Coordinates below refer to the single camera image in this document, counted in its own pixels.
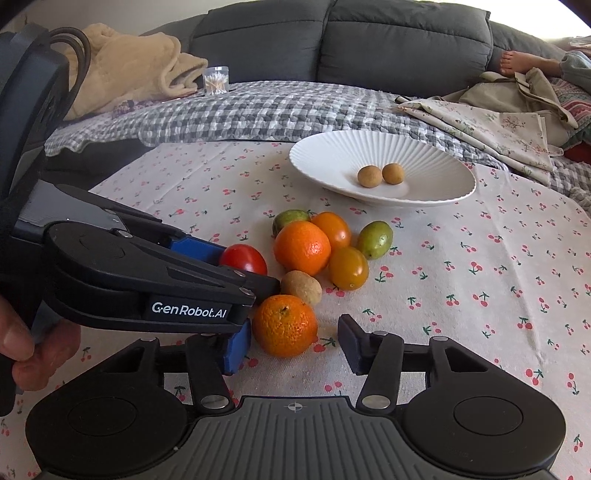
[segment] yellow tomato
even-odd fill
[[[356,248],[339,248],[330,256],[329,275],[341,290],[357,290],[368,279],[368,261]]]

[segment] longan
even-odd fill
[[[382,183],[382,171],[375,165],[367,165],[359,170],[357,180],[362,187],[372,189]]]
[[[404,181],[404,169],[398,163],[389,163],[381,173],[384,181],[390,185],[398,185]]]

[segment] white plate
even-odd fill
[[[459,160],[426,143],[370,130],[338,130],[312,135],[290,150],[292,165],[333,192],[383,206],[436,206],[457,202],[476,190],[476,179]],[[405,179],[362,187],[357,172],[367,165],[399,163]]]

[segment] human hand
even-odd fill
[[[80,346],[80,326],[62,319],[35,345],[31,332],[0,296],[0,353],[15,360],[12,376],[22,390],[42,390]]]

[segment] orange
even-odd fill
[[[252,334],[266,353],[288,358],[304,353],[316,341],[318,323],[314,310],[302,299],[274,295],[256,311]]]
[[[288,223],[275,238],[275,259],[288,271],[300,270],[314,277],[326,268],[330,258],[330,241],[311,222]]]

